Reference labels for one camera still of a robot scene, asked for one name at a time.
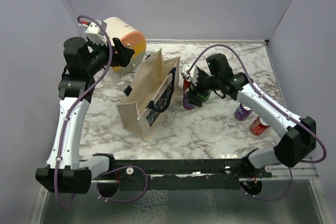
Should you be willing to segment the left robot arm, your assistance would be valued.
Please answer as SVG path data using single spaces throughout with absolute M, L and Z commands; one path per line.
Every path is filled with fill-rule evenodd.
M 83 122 L 97 84 L 95 74 L 109 67 L 125 67 L 134 55 L 120 39 L 112 41 L 112 46 L 82 37 L 64 42 L 66 66 L 58 85 L 60 113 L 55 141 L 46 166 L 35 172 L 36 180 L 51 193 L 86 194 L 93 178 L 115 175 L 110 154 L 96 154 L 83 163 L 79 158 Z

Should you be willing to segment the beige canvas tote bag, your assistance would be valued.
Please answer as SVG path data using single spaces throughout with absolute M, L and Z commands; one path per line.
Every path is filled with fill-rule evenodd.
M 148 141 L 180 95 L 180 57 L 165 60 L 162 50 L 147 57 L 117 104 L 123 128 Z

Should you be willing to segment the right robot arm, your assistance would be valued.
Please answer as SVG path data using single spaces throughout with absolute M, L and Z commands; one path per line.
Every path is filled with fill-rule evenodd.
M 191 83 L 186 91 L 189 102 L 201 107 L 204 102 L 202 95 L 220 91 L 249 107 L 280 137 L 275 147 L 256 149 L 245 156 L 241 171 L 246 177 L 254 177 L 260 168 L 267 165 L 294 167 L 316 148 L 314 119 L 291 113 L 255 83 L 250 84 L 244 73 L 234 74 L 224 54 L 211 55 L 206 62 L 209 74 L 197 66 L 183 65 L 182 76 Z

